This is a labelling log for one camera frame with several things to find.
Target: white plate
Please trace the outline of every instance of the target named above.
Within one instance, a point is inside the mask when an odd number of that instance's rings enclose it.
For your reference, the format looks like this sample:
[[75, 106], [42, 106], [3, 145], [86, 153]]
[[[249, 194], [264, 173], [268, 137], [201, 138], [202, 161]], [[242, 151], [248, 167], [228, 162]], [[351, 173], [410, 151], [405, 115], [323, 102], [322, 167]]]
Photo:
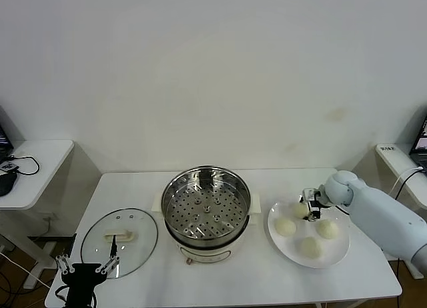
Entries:
[[[322, 209], [320, 220], [334, 220], [340, 229], [340, 234], [337, 238], [325, 239], [316, 231], [316, 225], [319, 221], [309, 222], [293, 216], [293, 204], [294, 202], [276, 203], [268, 213], [268, 230], [277, 248], [289, 259], [306, 267], [326, 268], [339, 263], [347, 255], [350, 248], [350, 218], [335, 207]], [[283, 237], [277, 233], [274, 221], [281, 217], [291, 219], [296, 224], [297, 230], [293, 236]], [[322, 244], [323, 255], [320, 258], [310, 259], [298, 251], [300, 243], [305, 237], [315, 237]]]

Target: laptop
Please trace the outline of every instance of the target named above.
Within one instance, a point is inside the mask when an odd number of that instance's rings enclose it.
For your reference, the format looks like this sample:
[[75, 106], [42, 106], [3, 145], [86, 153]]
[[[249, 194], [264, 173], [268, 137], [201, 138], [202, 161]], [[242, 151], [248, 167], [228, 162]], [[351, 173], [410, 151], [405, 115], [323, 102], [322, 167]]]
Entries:
[[409, 157], [419, 166], [427, 169], [427, 117], [422, 123], [422, 127], [413, 144]]
[[13, 146], [5, 131], [0, 126], [0, 162], [3, 158], [9, 156], [13, 150]]

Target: pot handle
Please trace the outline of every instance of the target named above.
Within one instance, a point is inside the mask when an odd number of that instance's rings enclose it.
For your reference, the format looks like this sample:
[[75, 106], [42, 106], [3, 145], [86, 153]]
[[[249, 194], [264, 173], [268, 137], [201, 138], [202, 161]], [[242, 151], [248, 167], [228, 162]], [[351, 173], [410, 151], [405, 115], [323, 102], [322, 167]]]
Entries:
[[156, 193], [154, 197], [154, 203], [151, 207], [151, 211], [154, 213], [161, 213], [161, 193]]
[[251, 207], [249, 208], [250, 215], [256, 215], [261, 213], [261, 203], [260, 203], [260, 194], [252, 193], [251, 194]]

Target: wooden floor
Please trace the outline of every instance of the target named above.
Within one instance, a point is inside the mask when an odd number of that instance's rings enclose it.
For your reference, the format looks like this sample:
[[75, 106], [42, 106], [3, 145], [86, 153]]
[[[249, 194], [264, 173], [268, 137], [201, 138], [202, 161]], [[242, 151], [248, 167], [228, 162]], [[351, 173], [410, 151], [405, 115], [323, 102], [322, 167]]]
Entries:
[[[58, 254], [63, 253], [63, 250], [64, 248], [66, 248], [67, 244], [68, 243], [66, 242], [58, 243], [52, 255], [56, 256]], [[30, 258], [18, 248], [15, 248], [15, 250], [10, 253], [6, 253], [6, 255], [28, 270], [30, 270], [35, 264], [32, 258]], [[391, 266], [394, 272], [396, 272], [397, 262], [392, 262]], [[41, 276], [41, 280], [50, 285], [54, 276], [54, 270], [44, 271]], [[20, 270], [12, 263], [6, 261], [4, 258], [0, 259], [0, 308], [43, 308], [45, 306], [44, 300], [47, 295], [48, 289], [42, 286], [40, 283], [37, 283], [35, 288], [36, 290], [24, 290], [22, 289], [22, 284], [26, 278], [26, 272]], [[403, 293], [400, 296], [400, 308], [427, 307], [427, 279], [414, 280], [411, 274], [409, 273], [409, 270], [406, 268], [405, 264], [401, 262], [399, 268], [399, 280], [403, 288]], [[7, 291], [24, 294], [9, 296]], [[292, 305], [286, 307], [314, 308], [315, 305]], [[334, 304], [329, 303], [327, 307], [333, 308]], [[359, 306], [359, 308], [397, 307], [398, 306], [396, 298], [370, 300]]]
[[[37, 243], [40, 247], [44, 246], [44, 243]], [[52, 252], [53, 256], [59, 255], [63, 252], [64, 248], [68, 243], [57, 243], [55, 249]], [[20, 264], [27, 270], [31, 270], [34, 266], [35, 261], [30, 258], [26, 253], [17, 247], [10, 253], [5, 253], [14, 262]], [[46, 284], [50, 285], [54, 276], [55, 270], [45, 270], [41, 275], [41, 280]], [[27, 278], [27, 273], [16, 267], [14, 264], [8, 262], [5, 258], [0, 259], [0, 307], [1, 308], [44, 308], [45, 298], [48, 289], [42, 284], [37, 283], [34, 290], [26, 290], [22, 288], [23, 282]], [[24, 293], [20, 295], [10, 295], [4, 291], [12, 293]]]

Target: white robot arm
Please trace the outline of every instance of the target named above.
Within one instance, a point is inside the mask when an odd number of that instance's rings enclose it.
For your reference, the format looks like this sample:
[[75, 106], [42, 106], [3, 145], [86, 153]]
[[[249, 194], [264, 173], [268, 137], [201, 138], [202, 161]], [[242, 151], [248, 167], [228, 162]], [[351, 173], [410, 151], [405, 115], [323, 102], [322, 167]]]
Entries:
[[427, 275], [427, 223], [354, 173], [339, 171], [319, 189], [304, 189], [302, 202], [309, 206], [308, 220], [319, 219], [323, 207], [345, 206], [352, 222], [385, 252]]

